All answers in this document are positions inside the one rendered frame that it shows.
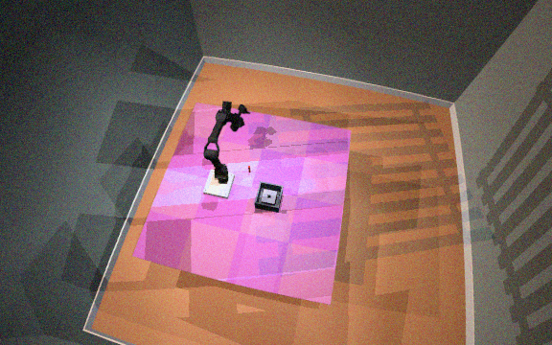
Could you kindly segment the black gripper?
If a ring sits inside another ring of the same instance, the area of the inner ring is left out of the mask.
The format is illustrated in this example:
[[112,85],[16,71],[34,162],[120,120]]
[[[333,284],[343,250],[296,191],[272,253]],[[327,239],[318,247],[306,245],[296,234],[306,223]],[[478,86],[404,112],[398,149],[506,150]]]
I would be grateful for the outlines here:
[[235,117],[241,116],[241,114],[244,114],[244,115],[245,115],[245,114],[250,114],[248,111],[246,111],[246,108],[244,107],[243,104],[240,104],[239,111],[240,111],[239,114],[237,114],[237,113],[233,114],[233,113],[231,112],[231,114],[232,114],[232,121],[231,121],[230,123],[231,123],[232,125],[230,126],[230,128],[232,129],[232,131],[237,131],[237,130],[238,130],[238,127],[234,126],[234,124],[233,124],[234,121],[235,121]]

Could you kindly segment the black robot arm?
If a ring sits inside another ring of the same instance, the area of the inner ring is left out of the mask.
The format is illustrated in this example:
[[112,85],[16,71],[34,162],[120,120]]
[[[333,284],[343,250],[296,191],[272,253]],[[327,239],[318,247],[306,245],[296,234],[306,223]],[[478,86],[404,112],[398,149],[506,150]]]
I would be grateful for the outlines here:
[[[219,184],[227,184],[228,181],[228,170],[226,168],[227,166],[225,164],[221,164],[219,161],[220,147],[218,141],[223,127],[226,126],[227,123],[230,123],[232,121],[231,108],[232,102],[222,102],[222,109],[219,109],[216,114],[216,124],[210,137],[208,137],[208,142],[204,146],[203,152],[204,157],[207,160],[210,160],[215,166],[215,178],[218,179]],[[237,116],[235,117],[235,121],[233,124],[236,127],[242,127],[243,123],[243,118]],[[215,143],[218,149],[207,149],[210,143]]]

